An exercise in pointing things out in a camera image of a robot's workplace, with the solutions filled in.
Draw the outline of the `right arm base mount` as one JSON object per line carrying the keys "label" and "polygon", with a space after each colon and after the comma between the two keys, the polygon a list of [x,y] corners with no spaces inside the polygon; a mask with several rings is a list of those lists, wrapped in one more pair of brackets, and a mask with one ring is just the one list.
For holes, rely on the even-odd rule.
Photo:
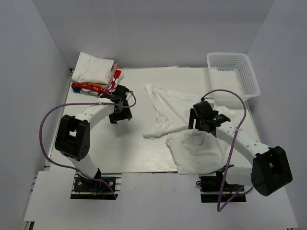
{"label": "right arm base mount", "polygon": [[[211,174],[199,176],[195,183],[200,189],[202,203],[217,203],[219,191],[222,183],[225,166]],[[228,184],[225,182],[222,191],[221,202],[226,202],[232,195],[234,195],[242,186],[239,184]]]}

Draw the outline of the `red printed t shirt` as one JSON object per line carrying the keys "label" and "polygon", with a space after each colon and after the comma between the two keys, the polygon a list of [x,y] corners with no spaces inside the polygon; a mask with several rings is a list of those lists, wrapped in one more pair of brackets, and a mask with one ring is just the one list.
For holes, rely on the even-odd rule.
{"label": "red printed t shirt", "polygon": [[114,76],[111,78],[109,85],[100,83],[75,83],[71,84],[71,88],[76,93],[85,93],[92,96],[99,96],[113,92],[122,78],[122,70],[117,69]]}

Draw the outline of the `white t shirt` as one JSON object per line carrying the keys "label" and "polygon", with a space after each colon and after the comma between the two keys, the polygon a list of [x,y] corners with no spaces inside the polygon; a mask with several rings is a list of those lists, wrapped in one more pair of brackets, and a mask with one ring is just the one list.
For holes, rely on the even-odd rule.
{"label": "white t shirt", "polygon": [[198,95],[154,83],[144,88],[156,111],[156,121],[143,137],[166,137],[179,174],[209,174],[224,167],[230,145],[212,134],[188,128],[190,109],[200,101]]}
{"label": "white t shirt", "polygon": [[102,59],[81,52],[72,75],[72,81],[108,84],[113,64],[114,60]]}

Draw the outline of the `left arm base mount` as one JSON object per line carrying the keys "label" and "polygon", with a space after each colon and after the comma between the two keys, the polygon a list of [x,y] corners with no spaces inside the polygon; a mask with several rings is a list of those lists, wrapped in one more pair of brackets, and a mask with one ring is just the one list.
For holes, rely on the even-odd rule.
{"label": "left arm base mount", "polygon": [[71,189],[71,199],[82,200],[116,200],[121,186],[121,174],[101,174],[101,179],[111,187],[111,190],[103,182],[90,182],[75,174]]}

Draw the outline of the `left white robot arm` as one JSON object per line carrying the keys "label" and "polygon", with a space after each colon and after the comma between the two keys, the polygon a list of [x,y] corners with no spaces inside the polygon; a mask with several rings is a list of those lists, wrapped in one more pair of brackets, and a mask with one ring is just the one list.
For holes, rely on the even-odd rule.
{"label": "left white robot arm", "polygon": [[59,124],[55,149],[68,158],[77,173],[86,179],[99,179],[100,170],[89,156],[91,129],[105,117],[111,124],[131,120],[132,114],[128,104],[131,91],[122,85],[99,97],[98,102],[77,115],[64,115]]}

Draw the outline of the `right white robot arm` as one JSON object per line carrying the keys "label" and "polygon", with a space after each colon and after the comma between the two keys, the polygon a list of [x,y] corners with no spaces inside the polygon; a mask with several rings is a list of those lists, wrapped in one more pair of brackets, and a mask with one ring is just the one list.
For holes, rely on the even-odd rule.
{"label": "right white robot arm", "polygon": [[226,142],[250,163],[250,167],[232,166],[223,172],[228,184],[253,187],[263,196],[269,196],[293,180],[285,150],[270,147],[239,130],[230,117],[213,110],[202,101],[190,110],[189,128],[205,131]]}

